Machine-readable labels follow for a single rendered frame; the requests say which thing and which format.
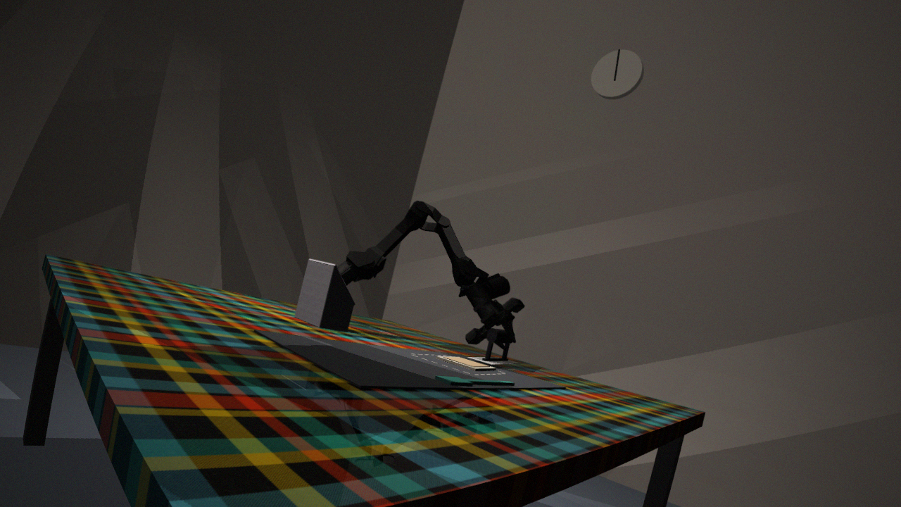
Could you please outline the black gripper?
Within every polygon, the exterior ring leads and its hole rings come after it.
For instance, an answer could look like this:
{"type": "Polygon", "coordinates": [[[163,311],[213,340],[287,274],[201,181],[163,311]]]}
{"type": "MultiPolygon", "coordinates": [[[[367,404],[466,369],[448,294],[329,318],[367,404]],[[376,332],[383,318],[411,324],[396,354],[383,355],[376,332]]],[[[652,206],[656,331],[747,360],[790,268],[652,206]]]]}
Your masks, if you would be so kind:
{"type": "Polygon", "coordinates": [[[465,337],[467,343],[479,344],[482,342],[487,338],[487,331],[491,330],[498,322],[504,327],[504,330],[509,338],[511,338],[512,342],[516,342],[514,328],[512,328],[512,321],[515,316],[511,314],[511,311],[518,313],[520,309],[525,307],[524,303],[522,303],[520,299],[511,298],[504,304],[504,309],[501,312],[495,304],[496,303],[492,301],[491,296],[484,296],[484,298],[475,303],[474,311],[477,312],[477,315],[479,315],[482,323],[485,323],[485,325],[483,325],[480,330],[474,328],[467,333],[465,337]]]}

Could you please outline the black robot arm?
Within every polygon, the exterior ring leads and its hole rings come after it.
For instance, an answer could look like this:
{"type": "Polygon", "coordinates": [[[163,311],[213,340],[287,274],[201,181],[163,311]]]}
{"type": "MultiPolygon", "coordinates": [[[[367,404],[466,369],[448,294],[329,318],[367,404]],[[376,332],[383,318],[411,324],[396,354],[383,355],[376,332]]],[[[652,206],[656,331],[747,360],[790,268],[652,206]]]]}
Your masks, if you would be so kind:
{"type": "Polygon", "coordinates": [[[440,240],[453,264],[455,283],[461,287],[459,296],[467,296],[472,307],[484,296],[491,296],[491,299],[496,299],[498,296],[510,293],[508,279],[500,276],[499,273],[489,277],[489,274],[477,268],[475,263],[465,256],[459,239],[456,237],[450,223],[448,218],[441,215],[434,206],[421,200],[415,200],[414,204],[410,206],[408,214],[390,233],[385,235],[385,238],[378,245],[364,251],[350,251],[348,253],[346,262],[337,266],[341,278],[346,285],[350,284],[352,280],[357,282],[358,280],[376,278],[377,274],[384,269],[387,254],[395,249],[396,245],[401,243],[403,238],[411,231],[420,228],[440,235],[440,240]],[[428,215],[436,223],[426,222],[428,215]],[[475,283],[474,280],[477,277],[479,279],[475,283]]]}

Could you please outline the beige square tile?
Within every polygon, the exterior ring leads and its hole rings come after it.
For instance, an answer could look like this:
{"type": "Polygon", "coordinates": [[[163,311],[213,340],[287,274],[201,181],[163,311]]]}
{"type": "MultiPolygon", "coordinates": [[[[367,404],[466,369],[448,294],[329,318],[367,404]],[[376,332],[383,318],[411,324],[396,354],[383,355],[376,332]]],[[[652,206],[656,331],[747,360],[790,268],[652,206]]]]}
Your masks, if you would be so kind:
{"type": "Polygon", "coordinates": [[[453,365],[459,365],[460,367],[469,368],[472,371],[496,371],[496,367],[491,367],[489,365],[480,365],[480,363],[476,363],[475,361],[470,361],[460,357],[437,356],[436,359],[445,361],[447,363],[452,363],[453,365]]]}

